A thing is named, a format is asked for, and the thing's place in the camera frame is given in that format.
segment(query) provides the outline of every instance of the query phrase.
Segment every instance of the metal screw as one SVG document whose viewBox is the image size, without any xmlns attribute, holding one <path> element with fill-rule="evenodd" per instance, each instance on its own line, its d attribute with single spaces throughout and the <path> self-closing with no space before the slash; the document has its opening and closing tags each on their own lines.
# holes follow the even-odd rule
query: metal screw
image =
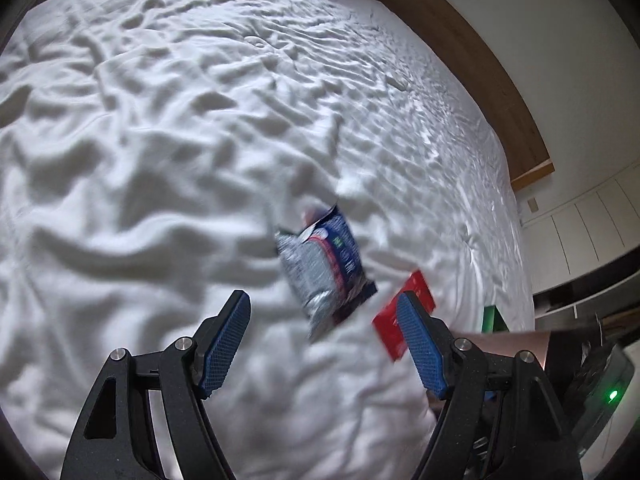
<svg viewBox="0 0 640 480">
<path fill-rule="evenodd" d="M 178 350 L 188 350 L 189 348 L 191 348 L 192 344 L 193 341 L 190 337 L 181 337 L 180 339 L 178 339 L 178 341 L 175 342 L 175 347 Z"/>
<path fill-rule="evenodd" d="M 520 358 L 526 363 L 532 363 L 536 359 L 529 350 L 523 350 L 520 352 Z"/>
<path fill-rule="evenodd" d="M 466 339 L 464 337 L 459 337 L 453 342 L 453 344 L 456 346 L 458 350 L 462 350 L 463 352 L 466 352 L 467 350 L 471 350 L 471 341 L 469 341 L 469 339 Z"/>
<path fill-rule="evenodd" d="M 119 361 L 125 355 L 127 355 L 127 351 L 124 348 L 116 348 L 113 352 L 109 354 L 109 357 L 114 361 Z"/>
</svg>

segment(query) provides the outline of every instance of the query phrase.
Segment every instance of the wooden board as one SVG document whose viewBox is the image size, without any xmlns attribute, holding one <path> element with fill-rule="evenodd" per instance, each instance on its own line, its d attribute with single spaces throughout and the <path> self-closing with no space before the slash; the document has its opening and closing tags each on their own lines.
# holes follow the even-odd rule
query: wooden board
<svg viewBox="0 0 640 480">
<path fill-rule="evenodd" d="M 476 101 L 504 148 L 514 190 L 554 170 L 518 89 L 486 43 L 446 0 L 378 0 L 447 65 Z"/>
</svg>

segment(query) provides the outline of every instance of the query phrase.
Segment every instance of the brown furniture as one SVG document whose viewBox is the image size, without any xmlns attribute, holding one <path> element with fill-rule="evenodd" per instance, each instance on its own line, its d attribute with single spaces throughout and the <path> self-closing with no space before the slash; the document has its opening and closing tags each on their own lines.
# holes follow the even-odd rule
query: brown furniture
<svg viewBox="0 0 640 480">
<path fill-rule="evenodd" d="M 475 30 L 446 0 L 378 0 L 447 65 L 476 101 L 507 156 L 518 191 L 554 171 L 527 105 Z"/>
</svg>

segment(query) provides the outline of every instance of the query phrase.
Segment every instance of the white blanket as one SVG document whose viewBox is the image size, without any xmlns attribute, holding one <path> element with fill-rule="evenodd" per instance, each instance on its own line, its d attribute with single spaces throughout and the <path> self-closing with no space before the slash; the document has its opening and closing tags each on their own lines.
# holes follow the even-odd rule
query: white blanket
<svg viewBox="0 0 640 480">
<path fill-rule="evenodd" d="M 488 304 L 533 328 L 500 143 L 371 0 L 49 0 L 0 58 L 0 128 L 0 404 L 52 478 L 109 352 L 235 288 L 252 320 L 206 406 L 239 479 L 411 476 L 434 418 L 371 320 L 415 268 L 452 329 Z M 310 345 L 273 233 L 316 202 L 380 291 Z"/>
</svg>

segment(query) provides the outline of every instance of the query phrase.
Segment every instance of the green object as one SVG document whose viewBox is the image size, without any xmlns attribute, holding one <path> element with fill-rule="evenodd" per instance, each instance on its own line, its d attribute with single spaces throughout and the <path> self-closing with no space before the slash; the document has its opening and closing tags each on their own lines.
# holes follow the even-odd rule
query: green object
<svg viewBox="0 0 640 480">
<path fill-rule="evenodd" d="M 502 319 L 498 308 L 495 305 L 486 306 L 482 315 L 482 333 L 490 334 L 491 332 L 508 331 L 507 324 Z"/>
</svg>

